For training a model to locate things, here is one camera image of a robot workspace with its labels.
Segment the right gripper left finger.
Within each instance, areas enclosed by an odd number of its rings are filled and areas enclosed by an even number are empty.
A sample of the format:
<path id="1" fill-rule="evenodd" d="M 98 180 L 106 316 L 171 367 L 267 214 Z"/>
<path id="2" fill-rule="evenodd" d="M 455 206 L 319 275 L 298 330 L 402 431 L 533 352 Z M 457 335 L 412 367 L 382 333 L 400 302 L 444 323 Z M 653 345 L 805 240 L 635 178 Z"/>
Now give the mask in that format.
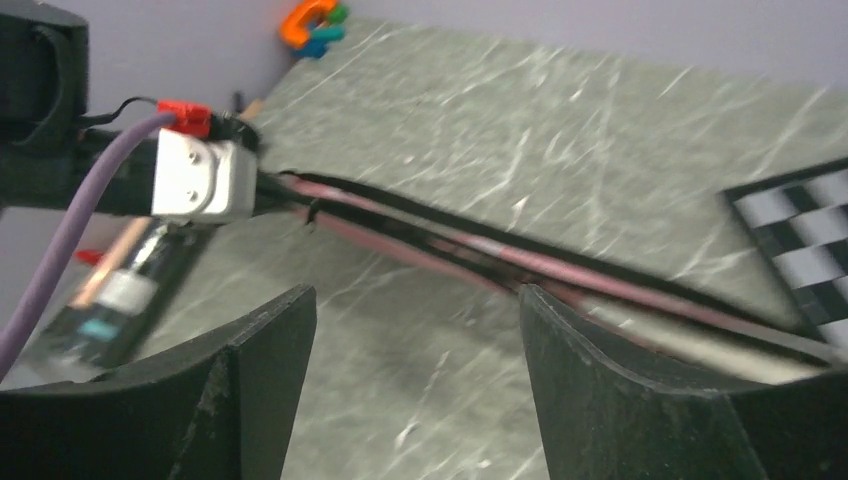
<path id="1" fill-rule="evenodd" d="M 85 383 L 1 394 L 5 479 L 277 479 L 317 325 L 299 285 Z"/>

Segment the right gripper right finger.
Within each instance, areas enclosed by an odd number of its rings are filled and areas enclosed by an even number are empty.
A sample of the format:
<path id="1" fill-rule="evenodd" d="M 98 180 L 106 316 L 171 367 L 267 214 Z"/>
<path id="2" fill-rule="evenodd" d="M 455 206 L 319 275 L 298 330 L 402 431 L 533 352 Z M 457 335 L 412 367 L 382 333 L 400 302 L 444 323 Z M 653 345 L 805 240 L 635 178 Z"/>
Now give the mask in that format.
<path id="1" fill-rule="evenodd" d="M 843 479 L 847 375 L 776 386 L 674 360 L 536 286 L 520 327 L 553 479 Z"/>

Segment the pink racket bag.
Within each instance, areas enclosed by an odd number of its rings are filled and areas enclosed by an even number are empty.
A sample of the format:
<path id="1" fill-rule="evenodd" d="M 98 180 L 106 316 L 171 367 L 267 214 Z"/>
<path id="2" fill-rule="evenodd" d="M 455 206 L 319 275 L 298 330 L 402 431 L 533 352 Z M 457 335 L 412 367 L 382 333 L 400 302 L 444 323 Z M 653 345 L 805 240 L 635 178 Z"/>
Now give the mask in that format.
<path id="1" fill-rule="evenodd" d="M 847 352 L 712 295 L 513 234 L 371 185 L 260 173 L 259 213 L 287 210 L 399 261 L 516 294 L 533 284 L 577 316 L 648 351 L 781 384 L 845 370 Z"/>

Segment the black shuttlecock tube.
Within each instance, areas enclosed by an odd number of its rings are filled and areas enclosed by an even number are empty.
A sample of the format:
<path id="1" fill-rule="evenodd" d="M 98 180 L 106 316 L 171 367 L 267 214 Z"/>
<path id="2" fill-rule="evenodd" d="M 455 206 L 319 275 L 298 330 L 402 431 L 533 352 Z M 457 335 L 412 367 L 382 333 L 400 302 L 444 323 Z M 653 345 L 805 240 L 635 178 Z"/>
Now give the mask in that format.
<path id="1" fill-rule="evenodd" d="M 31 355 L 45 363 L 98 369 L 127 363 L 214 233 L 210 226 L 152 219 L 93 303 L 85 309 L 67 304 L 34 341 Z"/>

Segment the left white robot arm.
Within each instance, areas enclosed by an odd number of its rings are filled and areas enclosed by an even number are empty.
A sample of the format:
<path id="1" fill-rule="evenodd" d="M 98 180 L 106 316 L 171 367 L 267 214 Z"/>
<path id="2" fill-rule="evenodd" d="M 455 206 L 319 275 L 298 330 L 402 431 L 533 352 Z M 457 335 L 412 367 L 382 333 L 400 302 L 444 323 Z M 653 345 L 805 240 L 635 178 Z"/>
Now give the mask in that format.
<path id="1" fill-rule="evenodd" d="M 66 209 L 115 113 L 88 116 L 89 24 L 38 1 L 1 4 L 1 204 Z"/>

